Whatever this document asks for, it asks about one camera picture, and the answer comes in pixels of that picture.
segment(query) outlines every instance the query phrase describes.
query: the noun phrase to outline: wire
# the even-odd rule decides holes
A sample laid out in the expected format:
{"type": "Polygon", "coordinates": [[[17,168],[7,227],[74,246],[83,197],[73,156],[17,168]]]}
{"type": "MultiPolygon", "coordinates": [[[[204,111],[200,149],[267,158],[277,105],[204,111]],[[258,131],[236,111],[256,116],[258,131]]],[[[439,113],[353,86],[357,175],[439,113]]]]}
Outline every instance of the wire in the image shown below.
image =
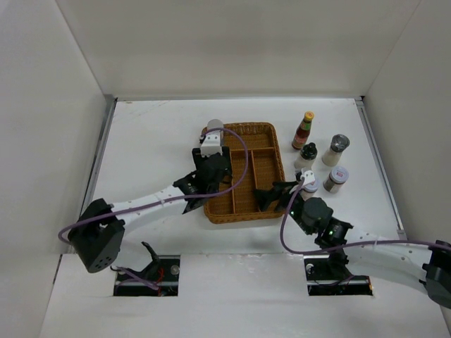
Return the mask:
{"type": "Polygon", "coordinates": [[[146,287],[152,289],[152,290],[158,290],[159,286],[156,285],[155,282],[150,282],[149,280],[145,280],[144,278],[139,277],[138,275],[132,273],[130,270],[128,270],[127,268],[122,268],[122,267],[117,267],[117,269],[123,273],[125,273],[126,275],[130,276],[131,278],[128,280],[123,280],[122,282],[120,282],[119,284],[116,285],[116,289],[118,287],[120,287],[122,284],[125,284],[126,282],[130,282],[130,280],[135,280],[137,282],[140,282],[142,284],[144,284],[146,287]]]}
{"type": "Polygon", "coordinates": [[[350,281],[351,281],[352,279],[354,279],[355,277],[359,277],[359,276],[357,276],[357,275],[350,275],[349,277],[346,277],[346,278],[343,279],[343,280],[338,280],[338,281],[336,281],[336,282],[329,283],[329,284],[321,284],[321,283],[319,283],[317,280],[314,280],[314,281],[315,281],[315,283],[317,283],[317,285],[320,286],[320,287],[335,287],[335,286],[338,286],[338,285],[340,285],[340,284],[344,284],[344,283],[346,283],[346,282],[347,282],[346,285],[348,285],[348,284],[350,283],[350,281]]]}
{"type": "Polygon", "coordinates": [[[69,225],[69,226],[61,229],[60,232],[58,233],[59,240],[66,244],[70,244],[70,242],[63,236],[67,231],[75,229],[76,227],[81,227],[82,225],[96,222],[98,220],[103,220],[105,218],[110,218],[112,216],[123,215],[125,213],[134,213],[136,211],[141,211],[144,209],[152,208],[154,206],[159,206],[161,204],[171,202],[171,201],[177,201],[179,199],[205,199],[205,198],[217,197],[217,196],[227,194],[228,192],[231,192],[232,190],[234,190],[234,188],[236,188],[238,185],[241,184],[241,182],[244,180],[245,175],[247,173],[247,169],[249,166],[249,154],[247,153],[247,146],[245,144],[245,141],[236,132],[233,132],[232,130],[226,129],[226,128],[221,128],[221,127],[213,128],[213,129],[207,130],[204,134],[202,134],[202,136],[208,134],[209,132],[215,132],[217,130],[221,130],[223,132],[229,132],[230,134],[235,136],[238,139],[238,141],[240,141],[240,143],[242,144],[242,146],[245,150],[245,169],[244,169],[240,179],[232,187],[227,188],[226,190],[223,190],[222,192],[215,192],[213,194],[198,194],[198,195],[186,195],[186,196],[182,195],[182,196],[170,197],[170,198],[162,200],[162,201],[157,201],[157,202],[150,203],[150,204],[144,204],[142,206],[136,206],[134,208],[114,211],[112,213],[105,213],[103,215],[98,215],[98,216],[95,216],[92,218],[87,218],[86,220],[81,220],[79,222],[73,223],[72,225],[69,225]]]}
{"type": "Polygon", "coordinates": [[[331,248],[325,248],[325,249],[319,249],[319,250],[311,250],[311,251],[297,251],[293,250],[288,247],[288,245],[285,243],[285,240],[283,238],[283,232],[285,229],[285,223],[287,222],[288,214],[290,213],[291,207],[293,205],[293,202],[295,201],[297,195],[302,189],[302,184],[304,183],[304,179],[302,178],[299,182],[299,185],[297,186],[295,192],[293,192],[293,195],[291,196],[290,202],[288,202],[287,208],[285,209],[285,213],[283,215],[282,224],[280,225],[280,243],[282,244],[283,248],[295,255],[317,255],[317,254],[324,254],[326,252],[332,252],[340,249],[350,248],[352,246],[365,246],[365,245],[386,245],[386,244],[413,244],[413,245],[422,245],[422,246],[428,246],[435,249],[440,250],[446,250],[451,251],[451,246],[446,246],[442,244],[436,244],[432,242],[426,242],[426,241],[414,241],[414,240],[406,240],[406,239],[387,239],[383,241],[362,241],[362,242],[353,242],[353,243],[347,243],[343,245],[333,246],[331,248]]]}

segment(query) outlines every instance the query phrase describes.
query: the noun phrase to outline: white cardboard panel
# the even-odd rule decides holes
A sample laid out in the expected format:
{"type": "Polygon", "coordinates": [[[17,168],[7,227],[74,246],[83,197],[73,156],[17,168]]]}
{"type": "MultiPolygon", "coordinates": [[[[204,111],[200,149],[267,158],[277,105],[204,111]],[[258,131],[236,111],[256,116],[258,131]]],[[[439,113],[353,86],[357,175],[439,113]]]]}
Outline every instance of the white cardboard panel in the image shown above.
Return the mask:
{"type": "Polygon", "coordinates": [[[0,1],[0,336],[37,337],[105,100],[54,0],[0,1]]]}
{"type": "Polygon", "coordinates": [[[107,94],[365,95],[419,0],[58,0],[107,94]]]}
{"type": "MultiPolygon", "coordinates": [[[[450,14],[448,0],[422,1],[365,98],[407,234],[447,242],[450,14]]],[[[445,313],[451,323],[451,311],[445,313]]]]}
{"type": "Polygon", "coordinates": [[[372,280],[374,296],[308,296],[302,258],[182,255],[178,297],[112,297],[114,273],[64,255],[41,338],[449,337],[440,307],[372,280]]]}

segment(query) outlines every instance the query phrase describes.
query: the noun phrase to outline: red sauce bottle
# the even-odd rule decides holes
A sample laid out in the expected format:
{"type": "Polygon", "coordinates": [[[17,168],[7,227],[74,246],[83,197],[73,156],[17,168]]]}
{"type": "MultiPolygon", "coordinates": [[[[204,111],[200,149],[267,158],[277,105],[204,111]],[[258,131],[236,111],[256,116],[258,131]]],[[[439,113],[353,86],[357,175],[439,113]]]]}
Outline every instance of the red sauce bottle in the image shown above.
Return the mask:
{"type": "Polygon", "coordinates": [[[315,114],[313,111],[307,111],[304,115],[304,120],[302,120],[301,124],[296,130],[295,138],[291,143],[292,147],[296,150],[301,150],[302,147],[307,143],[307,139],[310,135],[311,122],[315,114]]]}

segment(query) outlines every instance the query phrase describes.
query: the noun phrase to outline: condiment bottle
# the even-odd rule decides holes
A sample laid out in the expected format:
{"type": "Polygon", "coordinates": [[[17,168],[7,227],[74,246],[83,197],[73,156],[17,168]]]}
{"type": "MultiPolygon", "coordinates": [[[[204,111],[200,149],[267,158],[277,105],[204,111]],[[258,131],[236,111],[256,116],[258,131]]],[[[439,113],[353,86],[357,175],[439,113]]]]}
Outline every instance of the condiment bottle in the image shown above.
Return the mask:
{"type": "Polygon", "coordinates": [[[311,121],[315,117],[313,111],[307,111],[304,114],[304,120],[296,130],[295,137],[291,143],[292,147],[296,150],[301,150],[301,148],[307,143],[307,138],[310,135],[311,121]]]}
{"type": "Polygon", "coordinates": [[[318,150],[316,150],[315,143],[311,142],[303,146],[299,153],[299,157],[295,161],[296,173],[298,173],[303,168],[310,170],[317,154],[318,150]]]}
{"type": "Polygon", "coordinates": [[[343,186],[350,174],[344,167],[337,165],[333,167],[327,180],[324,181],[324,189],[331,193],[336,193],[343,186]]]}
{"type": "Polygon", "coordinates": [[[313,197],[313,195],[315,195],[315,192],[318,190],[319,185],[320,185],[320,182],[315,177],[314,183],[308,184],[302,188],[301,197],[304,199],[304,201],[306,201],[307,199],[309,199],[310,197],[313,197]]]}
{"type": "Polygon", "coordinates": [[[343,151],[350,145],[350,139],[343,134],[332,137],[330,148],[323,155],[323,163],[329,167],[335,167],[340,160],[343,151]]]}

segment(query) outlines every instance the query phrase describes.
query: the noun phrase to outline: woven tray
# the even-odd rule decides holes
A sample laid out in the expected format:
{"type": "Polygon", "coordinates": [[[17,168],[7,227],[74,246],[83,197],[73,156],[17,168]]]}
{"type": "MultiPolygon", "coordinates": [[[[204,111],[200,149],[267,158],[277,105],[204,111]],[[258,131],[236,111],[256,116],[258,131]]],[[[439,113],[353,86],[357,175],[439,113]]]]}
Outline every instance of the woven tray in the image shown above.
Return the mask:
{"type": "MultiPolygon", "coordinates": [[[[231,123],[224,125],[224,128],[233,130],[244,139],[249,152],[249,168],[236,189],[210,199],[205,204],[205,215],[216,224],[281,217],[283,213],[274,212],[277,202],[272,203],[267,211],[261,212],[253,194],[254,189],[269,190],[274,181],[285,181],[274,126],[270,123],[231,123]]],[[[241,143],[226,132],[224,145],[230,148],[233,184],[245,169],[245,152],[241,143]]],[[[221,184],[219,190],[229,187],[229,184],[221,184]]]]}

